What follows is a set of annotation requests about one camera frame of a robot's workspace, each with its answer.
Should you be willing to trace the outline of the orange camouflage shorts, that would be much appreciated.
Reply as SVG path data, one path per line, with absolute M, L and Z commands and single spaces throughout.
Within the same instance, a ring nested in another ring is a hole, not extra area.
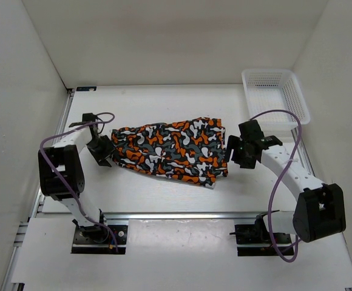
M 112 130 L 111 141 L 113 161 L 141 174 L 210 189 L 228 175 L 225 128 L 218 118 L 123 127 Z

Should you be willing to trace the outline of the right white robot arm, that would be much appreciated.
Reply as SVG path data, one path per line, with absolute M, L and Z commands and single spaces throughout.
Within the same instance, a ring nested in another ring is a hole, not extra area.
M 225 160 L 242 169 L 261 163 L 282 179 L 296 200 L 292 212 L 274 210 L 257 215 L 255 237 L 267 243 L 276 233 L 297 235 L 309 243 L 346 229 L 344 194 L 310 174 L 276 136 L 266 136 L 256 120 L 239 124 L 240 136 L 229 136 Z

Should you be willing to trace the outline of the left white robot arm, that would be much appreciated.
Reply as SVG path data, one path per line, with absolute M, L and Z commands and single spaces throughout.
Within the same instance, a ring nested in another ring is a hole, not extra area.
M 111 167 L 114 147 L 98 126 L 114 119 L 111 112 L 85 113 L 82 121 L 69 125 L 68 131 L 42 140 L 38 152 L 42 194 L 69 209 L 78 230 L 96 243 L 117 244 L 117 239 L 102 210 L 83 195 L 85 178 L 80 153 L 87 149 L 100 167 Z

